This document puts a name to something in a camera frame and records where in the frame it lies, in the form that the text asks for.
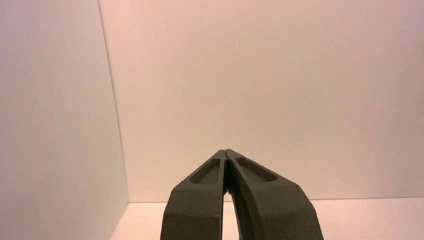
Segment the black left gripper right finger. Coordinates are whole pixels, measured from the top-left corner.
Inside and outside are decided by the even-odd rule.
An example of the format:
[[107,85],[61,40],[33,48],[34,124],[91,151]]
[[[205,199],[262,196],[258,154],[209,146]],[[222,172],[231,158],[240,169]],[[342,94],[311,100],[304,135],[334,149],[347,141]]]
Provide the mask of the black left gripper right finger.
[[295,182],[226,150],[229,184],[241,240],[322,240],[316,210]]

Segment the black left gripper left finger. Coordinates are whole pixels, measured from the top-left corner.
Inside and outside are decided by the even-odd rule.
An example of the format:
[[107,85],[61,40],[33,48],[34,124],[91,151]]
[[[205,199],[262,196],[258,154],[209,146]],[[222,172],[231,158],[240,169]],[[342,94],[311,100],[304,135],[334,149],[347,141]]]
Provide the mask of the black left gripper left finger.
[[160,239],[222,239],[226,193],[226,153],[220,149],[173,188],[164,210]]

